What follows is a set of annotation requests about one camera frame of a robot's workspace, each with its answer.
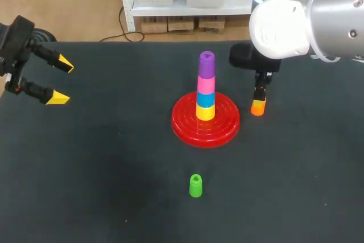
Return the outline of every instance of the stacked rings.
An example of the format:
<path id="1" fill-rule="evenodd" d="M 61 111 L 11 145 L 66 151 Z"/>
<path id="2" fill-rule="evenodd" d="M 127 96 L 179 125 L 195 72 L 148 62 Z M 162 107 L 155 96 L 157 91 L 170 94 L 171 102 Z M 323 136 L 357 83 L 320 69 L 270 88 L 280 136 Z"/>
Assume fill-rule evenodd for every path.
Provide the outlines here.
<path id="1" fill-rule="evenodd" d="M 210 121 L 215 117 L 215 55 L 210 51 L 200 55 L 196 116 L 202 121 Z"/>

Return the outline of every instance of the blue ring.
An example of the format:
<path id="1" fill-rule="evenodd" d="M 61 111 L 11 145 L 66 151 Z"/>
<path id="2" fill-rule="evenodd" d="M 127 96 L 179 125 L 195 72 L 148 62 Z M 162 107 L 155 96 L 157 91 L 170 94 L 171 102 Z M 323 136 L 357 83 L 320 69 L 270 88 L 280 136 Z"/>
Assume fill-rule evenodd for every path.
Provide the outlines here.
<path id="1" fill-rule="evenodd" d="M 215 104 L 215 93 L 205 95 L 197 92 L 197 104 L 202 108 L 210 108 Z"/>

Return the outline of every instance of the green cup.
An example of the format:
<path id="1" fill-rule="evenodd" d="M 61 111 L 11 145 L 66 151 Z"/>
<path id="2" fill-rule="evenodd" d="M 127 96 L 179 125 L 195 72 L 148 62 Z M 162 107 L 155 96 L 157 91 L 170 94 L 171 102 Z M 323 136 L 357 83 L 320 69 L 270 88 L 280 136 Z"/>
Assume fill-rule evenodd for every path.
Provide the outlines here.
<path id="1" fill-rule="evenodd" d="M 189 180 L 189 194 L 192 197 L 200 197 L 202 195 L 202 177 L 198 174 L 191 176 Z"/>

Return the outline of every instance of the floor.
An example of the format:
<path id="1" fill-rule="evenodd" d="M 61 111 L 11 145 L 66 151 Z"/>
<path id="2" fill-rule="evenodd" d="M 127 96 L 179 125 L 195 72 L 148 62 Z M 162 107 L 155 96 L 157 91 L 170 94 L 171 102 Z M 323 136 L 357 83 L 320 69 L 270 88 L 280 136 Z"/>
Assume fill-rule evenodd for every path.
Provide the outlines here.
<path id="1" fill-rule="evenodd" d="M 0 0 L 0 22 L 11 24 L 17 15 L 33 21 L 36 27 L 53 33 L 58 41 L 99 41 L 118 35 L 121 29 L 118 12 L 122 0 Z M 221 34 L 196 32 L 193 34 L 152 34 L 145 41 L 220 41 L 244 40 L 249 38 L 248 16 L 227 19 L 225 31 Z M 0 79 L 0 95 L 4 82 Z"/>

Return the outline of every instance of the yellow ring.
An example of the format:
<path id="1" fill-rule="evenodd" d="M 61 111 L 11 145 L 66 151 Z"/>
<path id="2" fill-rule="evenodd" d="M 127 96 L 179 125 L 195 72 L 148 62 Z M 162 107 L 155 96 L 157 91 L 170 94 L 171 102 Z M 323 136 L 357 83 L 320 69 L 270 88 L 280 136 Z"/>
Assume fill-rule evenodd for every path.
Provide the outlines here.
<path id="1" fill-rule="evenodd" d="M 210 121 L 215 117 L 215 104 L 209 108 L 202 108 L 196 104 L 196 117 L 202 121 Z"/>

